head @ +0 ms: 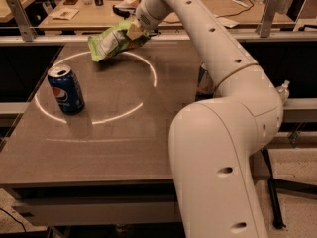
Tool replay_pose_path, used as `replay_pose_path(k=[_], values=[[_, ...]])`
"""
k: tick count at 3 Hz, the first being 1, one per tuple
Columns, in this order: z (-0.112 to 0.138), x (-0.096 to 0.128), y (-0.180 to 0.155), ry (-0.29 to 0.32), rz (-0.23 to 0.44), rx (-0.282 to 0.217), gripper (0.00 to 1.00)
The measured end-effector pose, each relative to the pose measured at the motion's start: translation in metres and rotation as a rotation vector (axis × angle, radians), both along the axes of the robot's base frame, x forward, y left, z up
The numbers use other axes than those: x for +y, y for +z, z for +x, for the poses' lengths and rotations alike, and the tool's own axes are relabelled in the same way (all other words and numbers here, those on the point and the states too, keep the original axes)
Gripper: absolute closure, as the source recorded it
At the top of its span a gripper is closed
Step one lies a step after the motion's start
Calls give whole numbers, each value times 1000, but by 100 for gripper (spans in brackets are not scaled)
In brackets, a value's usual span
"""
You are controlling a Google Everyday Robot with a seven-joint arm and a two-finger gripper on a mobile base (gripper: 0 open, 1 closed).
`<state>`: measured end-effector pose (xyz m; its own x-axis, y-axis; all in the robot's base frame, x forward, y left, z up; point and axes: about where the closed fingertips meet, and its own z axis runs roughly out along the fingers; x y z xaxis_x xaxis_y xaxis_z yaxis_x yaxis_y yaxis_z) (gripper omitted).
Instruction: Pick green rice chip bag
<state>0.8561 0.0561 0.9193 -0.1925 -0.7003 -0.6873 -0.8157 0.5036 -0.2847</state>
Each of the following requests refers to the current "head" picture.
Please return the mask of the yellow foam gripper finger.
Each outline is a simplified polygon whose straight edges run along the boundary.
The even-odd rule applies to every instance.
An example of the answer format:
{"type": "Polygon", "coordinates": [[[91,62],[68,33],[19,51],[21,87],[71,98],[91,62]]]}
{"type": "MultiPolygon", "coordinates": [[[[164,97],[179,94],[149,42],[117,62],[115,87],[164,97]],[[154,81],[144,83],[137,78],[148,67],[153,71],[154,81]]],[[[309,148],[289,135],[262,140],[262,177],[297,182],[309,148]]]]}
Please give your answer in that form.
{"type": "Polygon", "coordinates": [[[134,21],[127,31],[127,36],[131,40],[139,38],[143,34],[143,28],[138,21],[134,21]]]}

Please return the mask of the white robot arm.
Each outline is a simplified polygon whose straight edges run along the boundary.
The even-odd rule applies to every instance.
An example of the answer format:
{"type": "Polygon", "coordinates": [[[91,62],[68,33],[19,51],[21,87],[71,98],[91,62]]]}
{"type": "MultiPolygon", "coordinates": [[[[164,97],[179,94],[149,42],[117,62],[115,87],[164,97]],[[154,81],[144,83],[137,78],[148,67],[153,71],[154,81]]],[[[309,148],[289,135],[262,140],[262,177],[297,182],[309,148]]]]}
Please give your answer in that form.
{"type": "Polygon", "coordinates": [[[186,238],[268,238],[249,157],[276,135],[282,101],[263,69],[201,0],[142,0],[141,26],[175,13],[212,78],[214,96],[174,117],[168,139],[186,238]]]}

